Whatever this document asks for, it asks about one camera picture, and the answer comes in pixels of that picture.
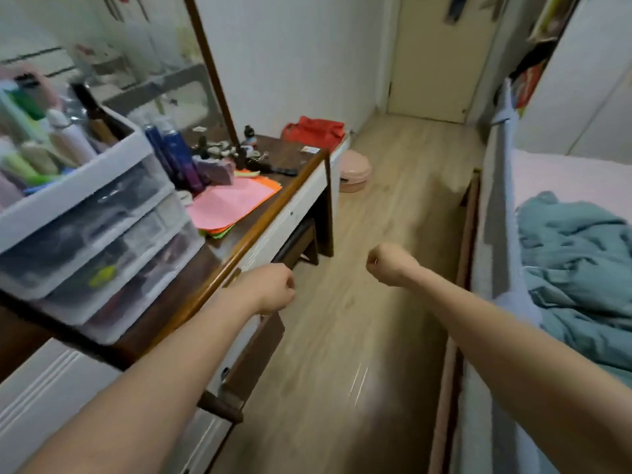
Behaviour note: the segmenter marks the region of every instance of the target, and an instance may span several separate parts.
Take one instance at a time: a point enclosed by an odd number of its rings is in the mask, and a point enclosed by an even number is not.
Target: stack of colored paper
[[[265,176],[235,177],[230,186],[210,186],[186,210],[195,227],[222,238],[235,223],[278,192],[278,182]]]

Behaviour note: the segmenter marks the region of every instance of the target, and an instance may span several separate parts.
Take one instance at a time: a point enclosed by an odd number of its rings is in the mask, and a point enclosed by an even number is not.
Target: green blanket
[[[517,223],[542,328],[632,387],[632,228],[550,191],[520,206]]]

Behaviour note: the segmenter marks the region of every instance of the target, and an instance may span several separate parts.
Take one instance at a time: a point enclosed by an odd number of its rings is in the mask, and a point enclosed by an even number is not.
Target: hand
[[[285,264],[270,263],[240,274],[228,289],[252,296],[255,312],[274,312],[294,300],[294,275]]]
[[[405,287],[419,263],[402,247],[381,243],[368,252],[367,271],[387,286]]]

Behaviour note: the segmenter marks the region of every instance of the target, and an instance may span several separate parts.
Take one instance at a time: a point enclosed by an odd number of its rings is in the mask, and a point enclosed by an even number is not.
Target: red cloth
[[[289,123],[283,128],[280,138],[333,151],[344,139],[344,123],[302,116],[298,123]]]

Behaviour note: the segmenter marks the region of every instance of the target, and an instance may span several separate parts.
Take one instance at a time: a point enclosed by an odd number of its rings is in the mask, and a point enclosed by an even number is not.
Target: cosmetic organizer
[[[116,342],[203,245],[144,133],[0,213],[0,289]]]

